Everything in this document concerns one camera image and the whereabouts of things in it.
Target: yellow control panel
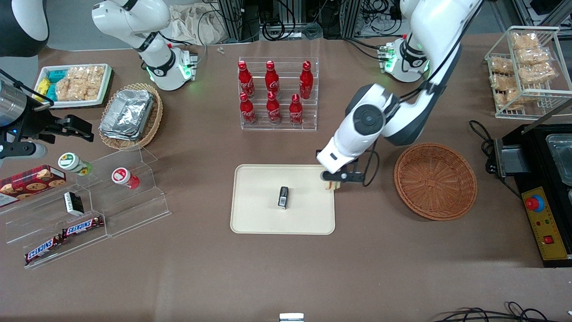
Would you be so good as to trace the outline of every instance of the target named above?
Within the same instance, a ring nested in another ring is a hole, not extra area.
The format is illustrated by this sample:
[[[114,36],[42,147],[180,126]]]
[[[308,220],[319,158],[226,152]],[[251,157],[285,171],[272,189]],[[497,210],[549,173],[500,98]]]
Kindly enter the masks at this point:
[[[568,254],[554,223],[544,189],[538,187],[527,191],[522,194],[522,200],[525,202],[526,213],[529,216],[542,258],[545,261],[567,259]]]

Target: red button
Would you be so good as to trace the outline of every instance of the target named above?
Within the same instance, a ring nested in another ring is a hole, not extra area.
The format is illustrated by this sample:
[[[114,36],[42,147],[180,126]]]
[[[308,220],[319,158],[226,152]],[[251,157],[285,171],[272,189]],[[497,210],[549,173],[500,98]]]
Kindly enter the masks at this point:
[[[525,200],[525,205],[529,210],[534,211],[540,207],[540,202],[536,198],[528,197]]]

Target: metal cylinder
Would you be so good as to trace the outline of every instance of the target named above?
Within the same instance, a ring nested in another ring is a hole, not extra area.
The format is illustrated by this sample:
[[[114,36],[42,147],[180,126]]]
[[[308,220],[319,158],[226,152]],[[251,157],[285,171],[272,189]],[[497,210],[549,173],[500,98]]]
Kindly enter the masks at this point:
[[[26,102],[26,94],[0,80],[0,127],[19,118],[26,109]]]

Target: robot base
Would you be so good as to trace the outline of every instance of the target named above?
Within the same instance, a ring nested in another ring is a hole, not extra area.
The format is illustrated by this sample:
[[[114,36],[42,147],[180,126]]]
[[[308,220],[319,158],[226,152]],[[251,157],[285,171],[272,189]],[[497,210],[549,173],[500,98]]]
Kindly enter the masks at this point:
[[[388,42],[385,46],[378,49],[378,57],[381,60],[379,62],[379,68],[381,68],[382,73],[389,73],[398,81],[412,83],[421,78],[428,61],[425,61],[425,63],[417,68],[410,67],[409,70],[403,71],[403,57],[399,53],[399,47],[403,41],[404,39],[400,38],[394,42]]]
[[[171,50],[175,53],[175,64],[165,76],[158,77],[153,75],[149,68],[147,69],[151,80],[164,91],[174,91],[180,88],[186,82],[194,80],[197,73],[196,55],[191,56],[187,50],[181,50],[177,47],[173,47]]]

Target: aluminum foil container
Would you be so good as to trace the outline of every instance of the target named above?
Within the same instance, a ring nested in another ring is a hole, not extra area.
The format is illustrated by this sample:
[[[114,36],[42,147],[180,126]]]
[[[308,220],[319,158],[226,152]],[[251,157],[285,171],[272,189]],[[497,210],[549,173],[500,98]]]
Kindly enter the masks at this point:
[[[153,94],[148,91],[124,89],[119,91],[100,124],[103,135],[120,140],[141,138],[153,105]]]

